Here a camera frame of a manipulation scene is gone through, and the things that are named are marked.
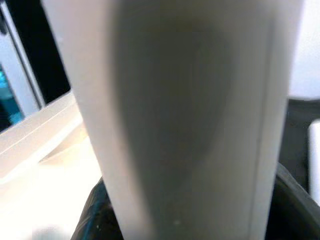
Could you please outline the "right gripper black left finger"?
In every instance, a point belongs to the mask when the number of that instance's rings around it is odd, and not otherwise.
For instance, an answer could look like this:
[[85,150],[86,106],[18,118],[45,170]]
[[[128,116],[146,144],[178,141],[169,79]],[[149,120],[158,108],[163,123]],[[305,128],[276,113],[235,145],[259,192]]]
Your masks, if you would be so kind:
[[123,240],[102,178],[90,191],[71,240]]

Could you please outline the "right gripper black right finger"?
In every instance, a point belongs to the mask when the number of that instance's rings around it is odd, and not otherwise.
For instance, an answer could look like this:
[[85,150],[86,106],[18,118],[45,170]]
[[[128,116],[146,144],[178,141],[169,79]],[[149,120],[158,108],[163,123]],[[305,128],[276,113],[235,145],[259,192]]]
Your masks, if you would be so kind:
[[319,240],[319,205],[280,163],[264,240]]

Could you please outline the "white plastic table leg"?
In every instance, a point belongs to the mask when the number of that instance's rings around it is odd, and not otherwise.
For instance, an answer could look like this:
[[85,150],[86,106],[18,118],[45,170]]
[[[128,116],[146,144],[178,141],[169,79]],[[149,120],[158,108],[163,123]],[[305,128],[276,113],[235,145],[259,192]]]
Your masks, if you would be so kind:
[[320,119],[308,128],[308,158],[309,192],[320,205]]
[[41,0],[124,240],[264,240],[304,0]]

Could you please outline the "white plastic table top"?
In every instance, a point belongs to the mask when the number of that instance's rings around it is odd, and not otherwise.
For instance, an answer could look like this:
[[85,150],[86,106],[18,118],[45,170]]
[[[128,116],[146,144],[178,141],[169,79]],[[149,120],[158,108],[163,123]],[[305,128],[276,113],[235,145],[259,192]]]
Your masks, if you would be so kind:
[[0,133],[0,240],[70,240],[101,176],[72,92]]

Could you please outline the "dark teal glass pane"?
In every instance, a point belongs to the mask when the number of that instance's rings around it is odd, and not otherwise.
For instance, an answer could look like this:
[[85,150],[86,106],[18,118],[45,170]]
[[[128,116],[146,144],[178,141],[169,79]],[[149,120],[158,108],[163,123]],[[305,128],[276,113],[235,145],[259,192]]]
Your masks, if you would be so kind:
[[19,89],[24,79],[10,34],[0,32],[0,133],[25,118]]

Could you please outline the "black door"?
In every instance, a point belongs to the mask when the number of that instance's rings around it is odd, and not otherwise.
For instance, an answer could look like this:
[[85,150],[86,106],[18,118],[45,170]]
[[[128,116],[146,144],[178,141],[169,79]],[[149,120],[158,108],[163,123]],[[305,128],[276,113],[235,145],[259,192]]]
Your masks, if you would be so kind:
[[4,0],[45,103],[71,90],[41,0]]

